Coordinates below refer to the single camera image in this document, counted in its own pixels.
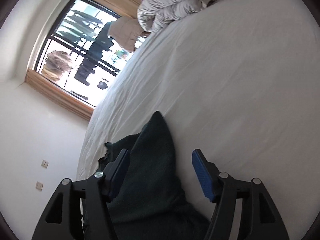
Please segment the dark green knit sweater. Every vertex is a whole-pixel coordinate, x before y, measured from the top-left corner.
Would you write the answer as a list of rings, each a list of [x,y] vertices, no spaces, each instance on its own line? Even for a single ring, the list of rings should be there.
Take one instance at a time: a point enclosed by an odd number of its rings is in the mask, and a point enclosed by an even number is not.
[[[176,152],[160,112],[138,134],[105,143],[98,170],[130,152],[130,165],[119,194],[107,205],[119,239],[204,239],[209,220],[185,197],[176,174]]]

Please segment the beige curtain left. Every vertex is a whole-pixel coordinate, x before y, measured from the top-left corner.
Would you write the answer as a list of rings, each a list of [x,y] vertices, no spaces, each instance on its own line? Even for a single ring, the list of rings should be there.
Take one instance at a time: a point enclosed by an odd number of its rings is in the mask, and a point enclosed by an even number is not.
[[[27,69],[25,83],[44,95],[50,101],[71,113],[89,121],[94,108],[87,103],[77,99],[75,96],[64,91],[62,88],[53,84],[51,81],[32,69]]]

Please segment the white bed sheet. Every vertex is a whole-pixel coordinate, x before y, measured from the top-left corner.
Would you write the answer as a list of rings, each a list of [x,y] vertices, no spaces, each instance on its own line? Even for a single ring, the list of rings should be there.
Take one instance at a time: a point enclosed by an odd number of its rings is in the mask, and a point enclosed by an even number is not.
[[[194,149],[236,179],[258,177],[291,239],[319,212],[319,26],[302,0],[218,0],[149,36],[94,110],[77,178],[104,143],[164,116],[187,200],[205,216]]]

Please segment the black framed window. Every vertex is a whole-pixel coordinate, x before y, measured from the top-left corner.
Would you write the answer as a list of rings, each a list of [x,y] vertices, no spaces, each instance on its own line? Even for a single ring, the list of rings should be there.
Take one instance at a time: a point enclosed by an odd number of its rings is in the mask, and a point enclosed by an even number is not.
[[[93,0],[70,0],[44,39],[34,70],[95,107],[132,57],[107,33],[119,18]]]

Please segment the beige jacket on chair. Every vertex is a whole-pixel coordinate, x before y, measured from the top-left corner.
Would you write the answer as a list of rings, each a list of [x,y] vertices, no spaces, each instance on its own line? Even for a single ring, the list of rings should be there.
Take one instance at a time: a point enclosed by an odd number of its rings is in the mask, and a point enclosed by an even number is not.
[[[108,35],[129,53],[135,51],[135,43],[143,32],[137,19],[125,16],[113,21],[108,29]]]

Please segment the folded grey duvet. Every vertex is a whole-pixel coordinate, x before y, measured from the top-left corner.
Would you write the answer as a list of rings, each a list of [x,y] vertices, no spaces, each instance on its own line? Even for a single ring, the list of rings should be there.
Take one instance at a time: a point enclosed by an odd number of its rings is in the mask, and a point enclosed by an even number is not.
[[[143,0],[137,20],[144,31],[157,33],[174,21],[200,12],[217,0]]]

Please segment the white wall socket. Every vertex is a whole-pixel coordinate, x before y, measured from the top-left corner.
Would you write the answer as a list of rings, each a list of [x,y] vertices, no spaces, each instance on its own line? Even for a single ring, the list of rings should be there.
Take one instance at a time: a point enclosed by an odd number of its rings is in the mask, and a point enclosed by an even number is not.
[[[43,189],[43,183],[37,181],[35,187],[36,187],[37,190],[42,191],[42,189]]]
[[[43,160],[41,166],[44,167],[44,168],[47,168],[48,164],[49,164],[48,161]]]

